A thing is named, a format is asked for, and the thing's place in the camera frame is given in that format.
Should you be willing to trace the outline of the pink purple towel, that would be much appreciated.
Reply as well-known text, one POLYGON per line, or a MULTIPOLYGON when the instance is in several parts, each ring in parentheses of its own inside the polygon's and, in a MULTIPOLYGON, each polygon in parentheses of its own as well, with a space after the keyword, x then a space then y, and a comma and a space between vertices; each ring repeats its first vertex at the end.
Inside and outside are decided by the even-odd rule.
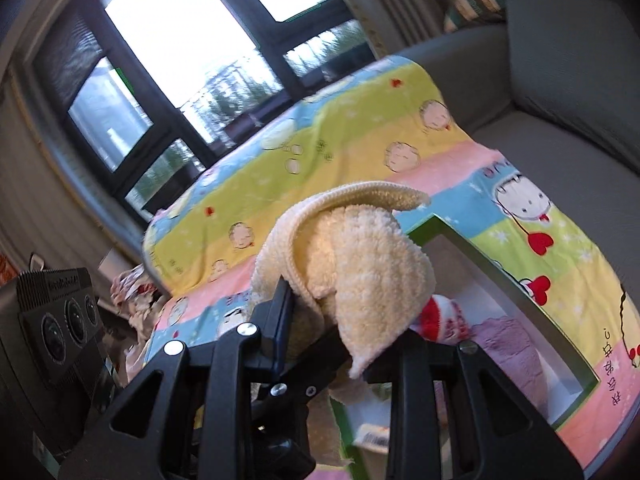
POLYGON ((518 320, 502 316, 469 326, 475 341, 544 416, 548 415, 548 386, 538 352, 518 320))

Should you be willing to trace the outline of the red white plush toy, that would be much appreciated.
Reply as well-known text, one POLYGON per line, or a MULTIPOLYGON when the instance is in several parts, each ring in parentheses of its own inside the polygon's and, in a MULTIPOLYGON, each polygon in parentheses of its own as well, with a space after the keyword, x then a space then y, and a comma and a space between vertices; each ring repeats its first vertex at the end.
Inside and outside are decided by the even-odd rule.
POLYGON ((452 299, 434 294, 410 327, 424 339, 439 344, 457 344, 470 336, 462 309, 452 299))

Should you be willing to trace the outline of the green cardboard box tray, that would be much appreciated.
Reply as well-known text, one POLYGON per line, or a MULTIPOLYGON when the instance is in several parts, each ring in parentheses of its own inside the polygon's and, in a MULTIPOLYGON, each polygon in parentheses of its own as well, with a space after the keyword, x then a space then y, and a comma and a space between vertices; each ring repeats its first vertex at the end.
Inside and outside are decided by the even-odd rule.
POLYGON ((337 406, 356 479, 579 479, 559 430, 597 385, 525 286, 438 217, 410 236, 431 258, 428 341, 398 344, 386 401, 337 406))

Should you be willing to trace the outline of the pile of clothes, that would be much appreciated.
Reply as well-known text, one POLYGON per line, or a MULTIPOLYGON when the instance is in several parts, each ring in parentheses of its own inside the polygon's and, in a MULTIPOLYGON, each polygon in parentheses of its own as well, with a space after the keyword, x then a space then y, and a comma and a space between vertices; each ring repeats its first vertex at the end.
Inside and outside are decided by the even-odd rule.
POLYGON ((116 276, 111 284, 111 300, 119 313, 126 315, 136 332, 136 342, 125 350, 125 370, 131 382, 142 370, 145 352, 168 297, 139 264, 116 276))

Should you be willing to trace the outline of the colourful cartoon blanket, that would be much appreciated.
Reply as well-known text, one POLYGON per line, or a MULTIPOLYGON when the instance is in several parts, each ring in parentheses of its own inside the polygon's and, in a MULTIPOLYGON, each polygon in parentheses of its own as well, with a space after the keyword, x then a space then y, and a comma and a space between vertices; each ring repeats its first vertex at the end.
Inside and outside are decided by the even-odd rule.
POLYGON ((568 160, 544 150, 547 169, 473 141, 418 64, 393 56, 303 100, 204 171, 145 233, 143 251, 170 292, 150 351, 178 338, 213 339, 242 306, 259 248, 281 214, 342 184, 385 180, 427 192, 403 212, 412 230, 440 219, 491 258, 588 365, 575 389, 549 374, 549 414, 585 467, 613 445, 639 404, 639 315, 587 235, 555 205, 568 160))

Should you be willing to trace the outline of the grey sofa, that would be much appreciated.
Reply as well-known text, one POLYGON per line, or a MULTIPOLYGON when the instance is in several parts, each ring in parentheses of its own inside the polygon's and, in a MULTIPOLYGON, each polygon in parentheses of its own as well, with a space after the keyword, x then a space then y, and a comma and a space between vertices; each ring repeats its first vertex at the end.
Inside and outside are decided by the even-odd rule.
POLYGON ((639 286, 639 0, 508 0, 506 20, 406 50, 639 286))

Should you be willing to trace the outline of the striped cushion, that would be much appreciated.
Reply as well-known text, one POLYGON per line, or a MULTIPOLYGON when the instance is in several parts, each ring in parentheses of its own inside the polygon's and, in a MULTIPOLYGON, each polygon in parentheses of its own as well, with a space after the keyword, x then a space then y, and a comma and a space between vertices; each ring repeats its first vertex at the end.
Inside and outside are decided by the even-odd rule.
POLYGON ((506 0, 454 0, 444 18, 444 32, 451 34, 471 26, 503 23, 506 0))

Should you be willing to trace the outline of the black window frame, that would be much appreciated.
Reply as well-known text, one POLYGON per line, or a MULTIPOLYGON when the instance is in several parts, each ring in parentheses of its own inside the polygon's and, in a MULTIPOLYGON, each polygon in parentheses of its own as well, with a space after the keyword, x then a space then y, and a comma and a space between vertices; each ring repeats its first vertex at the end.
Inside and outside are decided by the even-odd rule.
POLYGON ((374 59, 345 0, 70 0, 34 56, 50 107, 140 224, 374 59))

